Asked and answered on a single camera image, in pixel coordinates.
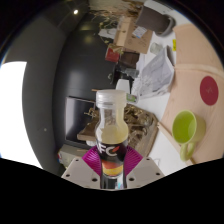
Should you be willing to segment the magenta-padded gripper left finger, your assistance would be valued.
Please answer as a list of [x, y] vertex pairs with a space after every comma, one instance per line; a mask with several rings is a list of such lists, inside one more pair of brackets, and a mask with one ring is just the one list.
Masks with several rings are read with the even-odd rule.
[[84, 188], [99, 189], [101, 161], [96, 148], [91, 148], [83, 157], [75, 157], [62, 178]]

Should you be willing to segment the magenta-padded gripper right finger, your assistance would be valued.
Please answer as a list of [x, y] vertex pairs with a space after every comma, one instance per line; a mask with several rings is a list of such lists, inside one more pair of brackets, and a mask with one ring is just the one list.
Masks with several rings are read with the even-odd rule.
[[124, 175], [128, 189], [140, 188], [164, 177], [150, 157], [142, 157], [135, 149], [127, 147]]

